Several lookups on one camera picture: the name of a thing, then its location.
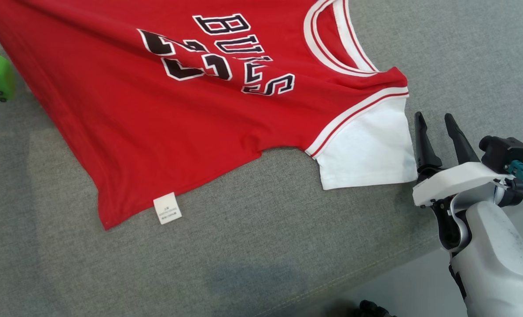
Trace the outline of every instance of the jersey hem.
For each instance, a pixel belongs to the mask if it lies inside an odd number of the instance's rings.
[[[211,181],[221,177],[222,175],[235,170],[236,166],[243,166],[245,164],[248,164],[249,162],[252,162],[252,161],[255,161],[255,160],[259,159],[260,157],[261,157],[261,153],[255,153],[254,155],[249,156],[249,157],[247,157],[247,158],[245,158],[243,160],[238,160],[237,162],[233,162],[233,164],[230,164],[229,167],[220,169],[219,171],[217,171],[217,173],[213,173],[210,176],[201,179],[200,181],[194,182],[192,184],[185,185],[185,186],[183,186],[183,187],[181,187],[179,189],[175,189],[173,191],[167,190],[167,191],[165,191],[165,193],[174,192],[175,195],[177,196],[177,195],[181,195],[183,193],[192,191],[193,189],[197,189],[198,187],[200,187],[202,185],[205,185],[206,183],[209,183],[209,182],[211,182]],[[104,229],[106,231],[108,231],[109,229],[111,229],[113,227],[116,227],[117,225],[120,225],[124,221],[127,221],[132,216],[137,215],[137,214],[139,214],[139,213],[141,213],[141,212],[143,212],[143,211],[145,211],[147,209],[150,209],[153,206],[154,206],[154,201],[150,200],[148,203],[142,203],[140,205],[137,205],[137,207],[135,207],[133,209],[133,210],[136,210],[135,213],[123,214],[123,215],[121,215],[120,217],[118,217],[118,218],[116,218],[114,220],[112,220],[112,219],[105,220],[104,219],[105,217],[101,217],[101,215],[99,215],[99,219],[100,219],[101,224],[103,225]]]
[[[316,137],[314,142],[305,150],[305,153],[314,160],[322,153],[326,145],[337,135],[341,129],[354,120],[358,115],[363,114],[366,110],[377,106],[379,103],[388,102],[394,98],[408,98],[408,88],[385,88],[372,94],[362,102],[354,105],[342,114],[334,118]]]
[[[322,188],[327,191],[336,188],[409,183],[416,179],[418,179],[417,171],[416,175],[412,175],[411,177],[400,175],[400,173],[374,173],[353,177],[321,178],[320,180],[322,181]]]

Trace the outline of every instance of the couch cushion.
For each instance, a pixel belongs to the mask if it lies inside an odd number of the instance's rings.
[[[443,114],[472,144],[523,141],[523,6],[352,1],[376,66],[410,81],[448,166]],[[36,99],[0,104],[0,316],[287,316],[436,247],[412,184],[323,191],[305,153],[277,149],[105,232],[96,189]]]

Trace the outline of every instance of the red jersey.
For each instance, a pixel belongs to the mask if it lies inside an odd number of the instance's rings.
[[[106,229],[273,147],[324,189],[416,177],[406,78],[370,62],[346,0],[0,0],[0,42]]]

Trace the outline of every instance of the white armhole trim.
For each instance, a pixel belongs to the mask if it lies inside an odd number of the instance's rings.
[[[385,88],[383,90],[380,90],[379,92],[372,94],[371,96],[368,96],[360,103],[354,105],[353,107],[349,108],[348,110],[344,111],[342,114],[334,118],[334,120],[330,121],[330,123],[326,125],[326,127],[316,137],[314,142],[312,142],[312,144],[305,150],[306,154],[317,159],[318,153],[320,153],[322,150],[326,148],[326,145],[329,143],[329,141],[332,140],[334,136],[338,134],[345,125],[355,120],[356,117],[361,116],[361,114],[363,114],[370,108],[376,108],[375,105],[379,102],[383,102],[392,98],[400,98],[401,96],[404,98],[408,97],[407,87]]]
[[[417,179],[405,104],[406,96],[383,99],[342,126],[315,157],[324,189]]]

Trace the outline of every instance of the black object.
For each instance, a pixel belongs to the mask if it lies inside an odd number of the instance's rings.
[[[428,125],[421,112],[416,112],[416,156],[418,164],[418,183],[430,178],[435,173],[443,170],[440,158],[435,155],[435,151],[428,138]]]
[[[506,179],[506,185],[509,190],[506,190],[502,200],[498,203],[499,207],[516,206],[523,201],[523,181],[521,179]]]
[[[354,317],[375,317],[375,316],[366,311],[362,311],[361,309],[357,309],[357,311],[355,311],[355,313],[354,313]]]
[[[375,303],[370,301],[361,301],[361,303],[359,303],[359,308],[364,311],[374,311],[377,307]]]
[[[466,162],[480,162],[474,149],[457,125],[452,114],[445,115],[445,125],[447,127],[447,133],[449,133],[449,136],[453,139],[453,145],[455,146],[455,152],[459,164]]]
[[[353,317],[356,316],[358,307],[352,301],[335,301],[330,307],[326,308],[323,317]]]
[[[449,265],[449,272],[451,273],[451,276],[455,280],[455,283],[457,283],[457,286],[459,287],[459,291],[461,291],[461,296],[463,297],[463,300],[467,297],[467,292],[464,290],[463,280],[461,279],[461,273],[453,271],[453,266]]]
[[[507,174],[507,166],[512,161],[523,163],[523,142],[516,138],[502,139],[497,136],[485,136],[479,147],[486,152],[482,163],[500,174]]]
[[[388,313],[388,310],[386,310],[385,308],[383,307],[377,307],[377,310],[375,311],[375,314],[374,314],[376,317],[386,317],[386,316],[390,316],[390,314]]]
[[[432,177],[436,173],[444,170],[441,159],[436,156],[428,137],[428,125],[421,112],[415,116],[416,125],[416,153],[418,160],[418,183]],[[453,145],[457,154],[459,164],[466,162],[480,162],[478,156],[472,149],[466,136],[461,131],[457,122],[451,114],[445,115],[447,133],[453,139]],[[448,213],[453,197],[446,197],[438,201],[432,201],[432,210],[437,218],[439,228],[439,240],[447,250],[458,247],[461,242],[461,231],[459,226]]]

